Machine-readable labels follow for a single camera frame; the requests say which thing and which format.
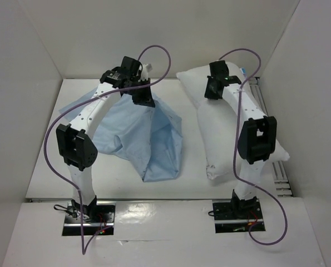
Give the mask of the white pillow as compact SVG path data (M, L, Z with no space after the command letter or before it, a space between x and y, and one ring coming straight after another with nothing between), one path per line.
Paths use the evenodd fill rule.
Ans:
M196 108L209 180L231 180L237 115L225 100L208 100L209 65L178 72L177 79Z

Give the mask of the light blue pillowcase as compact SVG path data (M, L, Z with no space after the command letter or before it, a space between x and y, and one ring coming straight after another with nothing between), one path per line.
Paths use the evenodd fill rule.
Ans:
M98 152L129 161L143 182L176 179L182 164L182 119L161 98L155 107L121 96L100 122L93 143Z

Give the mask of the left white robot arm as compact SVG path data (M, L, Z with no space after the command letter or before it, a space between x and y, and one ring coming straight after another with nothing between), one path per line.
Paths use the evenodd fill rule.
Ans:
M149 72L151 65L141 65L134 71L116 67L106 71L96 88L96 92L84 105L78 115L68 125L59 124L56 137L59 154L63 157L71 175L71 183L76 186L72 207L85 222L97 215L97 197L92 186L92 165L98 151L92 138L111 107L121 98L117 89L141 86L150 90Z

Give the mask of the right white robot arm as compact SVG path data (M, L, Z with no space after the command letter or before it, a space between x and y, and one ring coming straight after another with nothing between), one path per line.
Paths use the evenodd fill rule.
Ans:
M254 209L264 165L285 159L276 140L277 120L267 116L237 76L209 75L197 110L208 179L234 174L230 212L242 218Z

